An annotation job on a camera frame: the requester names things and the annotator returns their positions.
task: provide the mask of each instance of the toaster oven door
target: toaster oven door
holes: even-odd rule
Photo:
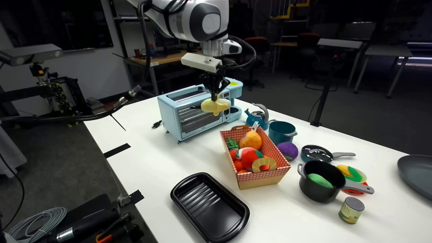
[[[192,134],[223,122],[222,112],[218,116],[214,116],[213,113],[203,112],[201,109],[190,108],[191,106],[199,105],[200,103],[201,101],[192,103],[178,110],[182,138],[186,138]]]

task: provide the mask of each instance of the gray cable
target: gray cable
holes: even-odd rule
[[[35,214],[31,217],[24,219],[19,222],[17,225],[10,229],[9,234],[17,239],[18,233],[22,230],[25,230],[24,234],[27,237],[24,240],[17,240],[19,243],[33,243],[40,240],[43,237],[48,236],[48,234],[64,219],[66,216],[67,210],[63,207],[51,208]],[[45,217],[49,217],[49,220],[36,231],[34,234],[29,234],[29,229],[33,223],[38,220],[41,220]]]

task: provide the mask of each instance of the gray plate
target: gray plate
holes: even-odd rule
[[[407,155],[397,161],[402,179],[414,190],[432,200],[432,157]]]

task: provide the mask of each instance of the cardboard basket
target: cardboard basket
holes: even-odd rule
[[[240,188],[240,190],[264,185],[277,184],[291,168],[289,162],[281,154],[276,145],[274,145],[274,143],[270,140],[267,134],[265,134],[264,130],[261,127],[258,127],[257,133],[261,136],[261,139],[263,141],[260,152],[267,157],[275,159],[277,163],[277,168],[274,170],[262,171],[258,173],[248,172],[238,174],[238,171],[235,169],[234,166],[234,161],[229,155],[228,146],[226,145],[225,140],[230,137],[236,141],[240,141],[243,135],[251,129],[251,127],[245,125],[233,127],[229,131],[220,131],[223,146],[225,147],[225,151],[228,155],[229,161],[231,161],[234,173],[237,176],[238,187]]]

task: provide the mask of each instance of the office chair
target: office chair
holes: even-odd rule
[[[312,65],[315,60],[318,41],[320,40],[320,35],[315,33],[302,33],[297,36],[297,48],[298,48],[298,58],[300,65],[300,78],[304,82],[306,75],[308,73],[308,68]]]
[[[245,86],[247,85],[249,87],[249,91],[251,91],[254,86],[264,88],[264,84],[260,83],[259,80],[254,80],[253,77],[254,70],[264,65],[264,56],[266,52],[270,49],[270,43],[264,37],[250,37],[244,39],[244,41],[255,49],[257,57],[254,64],[252,64],[252,67],[249,69],[249,78],[247,80],[243,80],[243,83],[245,84]],[[249,60],[251,57],[252,52],[243,49],[242,59],[246,61]]]

